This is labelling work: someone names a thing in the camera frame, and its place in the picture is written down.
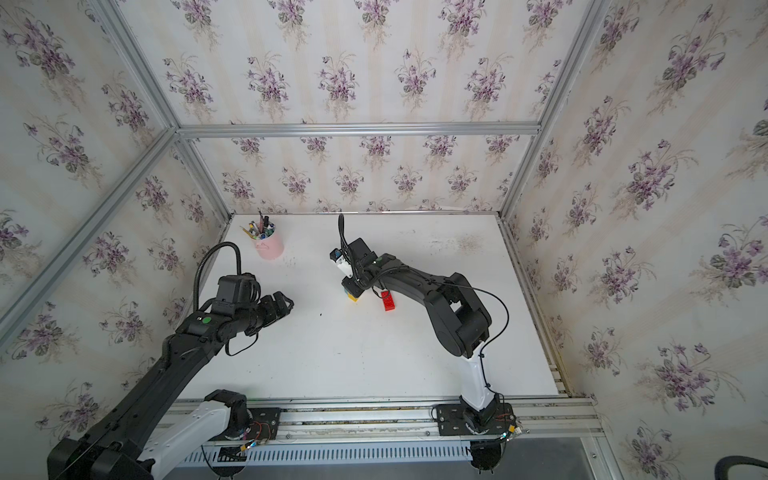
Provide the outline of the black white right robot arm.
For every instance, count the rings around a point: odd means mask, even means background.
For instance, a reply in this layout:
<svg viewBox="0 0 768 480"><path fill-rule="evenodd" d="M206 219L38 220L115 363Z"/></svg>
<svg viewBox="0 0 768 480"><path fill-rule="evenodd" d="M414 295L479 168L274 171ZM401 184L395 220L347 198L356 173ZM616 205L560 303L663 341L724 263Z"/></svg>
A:
<svg viewBox="0 0 768 480"><path fill-rule="evenodd" d="M374 288L395 292L423 306L440 345L461 358L460 405L465 421L480 431L497 415L501 396L489 386L483 348L490 341L492 318L475 289L458 272L433 275L391 254L377 255L362 239L332 250L330 260L344 273L342 286L358 299Z"/></svg>

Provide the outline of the red long lego brick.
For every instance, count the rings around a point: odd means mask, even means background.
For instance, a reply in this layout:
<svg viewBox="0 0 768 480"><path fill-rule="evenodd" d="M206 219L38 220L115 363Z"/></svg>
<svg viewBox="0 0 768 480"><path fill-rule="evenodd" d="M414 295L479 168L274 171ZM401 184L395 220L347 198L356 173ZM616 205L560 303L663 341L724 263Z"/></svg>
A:
<svg viewBox="0 0 768 480"><path fill-rule="evenodd" d="M393 297L388 290L383 290L381 292L381 300L385 311L393 311L396 308Z"/></svg>

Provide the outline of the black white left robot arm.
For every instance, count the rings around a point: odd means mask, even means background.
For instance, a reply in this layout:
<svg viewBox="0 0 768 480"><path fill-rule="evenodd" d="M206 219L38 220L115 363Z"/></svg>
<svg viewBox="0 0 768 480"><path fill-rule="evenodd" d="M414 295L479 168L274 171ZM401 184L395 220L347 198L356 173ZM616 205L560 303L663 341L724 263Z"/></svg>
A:
<svg viewBox="0 0 768 480"><path fill-rule="evenodd" d="M215 297L164 341L162 354L123 400L80 439L47 457L51 479L162 479L209 439L241 440L253 423L245 395L218 389L156 441L151 434L197 373L238 334L255 337L288 316L282 292L263 296L250 274L226 275Z"/></svg>

